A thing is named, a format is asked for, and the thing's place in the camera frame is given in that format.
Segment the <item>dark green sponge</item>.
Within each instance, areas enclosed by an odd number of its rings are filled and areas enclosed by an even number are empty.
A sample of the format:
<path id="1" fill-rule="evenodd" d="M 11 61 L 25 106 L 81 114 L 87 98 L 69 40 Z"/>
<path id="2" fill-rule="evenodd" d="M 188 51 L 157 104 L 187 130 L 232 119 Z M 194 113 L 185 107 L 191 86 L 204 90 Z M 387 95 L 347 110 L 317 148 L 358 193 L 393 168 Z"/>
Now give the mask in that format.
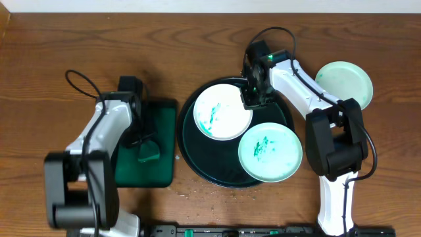
<path id="1" fill-rule="evenodd" d="M 139 149 L 139 157 L 137 160 L 140 163 L 158 160 L 161 156 L 159 145 L 153 140 L 143 142 Z"/>

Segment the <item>white plate back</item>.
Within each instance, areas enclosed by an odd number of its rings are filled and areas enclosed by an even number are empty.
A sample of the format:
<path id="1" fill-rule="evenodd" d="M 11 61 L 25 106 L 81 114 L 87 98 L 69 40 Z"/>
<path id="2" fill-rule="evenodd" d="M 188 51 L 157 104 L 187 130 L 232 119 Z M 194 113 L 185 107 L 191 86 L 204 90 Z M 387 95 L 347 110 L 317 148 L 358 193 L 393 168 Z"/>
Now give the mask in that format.
<path id="1" fill-rule="evenodd" d="M 193 106 L 193 119 L 208 138 L 227 141 L 248 129 L 253 112 L 244 108 L 237 86 L 217 84 L 199 94 Z"/>

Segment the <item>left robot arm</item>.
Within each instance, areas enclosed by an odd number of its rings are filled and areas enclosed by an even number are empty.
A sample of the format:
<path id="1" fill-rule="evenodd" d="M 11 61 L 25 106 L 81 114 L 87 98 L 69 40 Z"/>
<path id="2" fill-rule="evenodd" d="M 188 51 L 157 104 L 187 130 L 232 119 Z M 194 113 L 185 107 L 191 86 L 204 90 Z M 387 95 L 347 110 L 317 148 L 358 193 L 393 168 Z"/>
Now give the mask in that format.
<path id="1" fill-rule="evenodd" d="M 44 160 L 47 220 L 52 228 L 90 236 L 140 236 L 137 215 L 119 208 L 112 156 L 132 149 L 134 163 L 159 159 L 159 146 L 141 131 L 139 92 L 100 95 L 83 132 Z"/>

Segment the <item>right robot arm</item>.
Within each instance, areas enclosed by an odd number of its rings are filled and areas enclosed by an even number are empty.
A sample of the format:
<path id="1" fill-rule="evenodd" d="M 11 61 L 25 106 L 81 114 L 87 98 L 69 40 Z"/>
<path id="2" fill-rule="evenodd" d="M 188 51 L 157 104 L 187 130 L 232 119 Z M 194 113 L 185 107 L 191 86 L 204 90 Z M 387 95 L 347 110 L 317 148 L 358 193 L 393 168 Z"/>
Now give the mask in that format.
<path id="1" fill-rule="evenodd" d="M 241 89 L 247 110 L 264 107 L 275 92 L 286 96 L 305 119 L 305 153 L 320 177 L 318 226 L 325 236 L 349 236 L 353 184 L 374 145 L 366 131 L 360 105 L 342 100 L 320 87 L 286 50 L 249 47 L 243 58 L 248 85 Z"/>

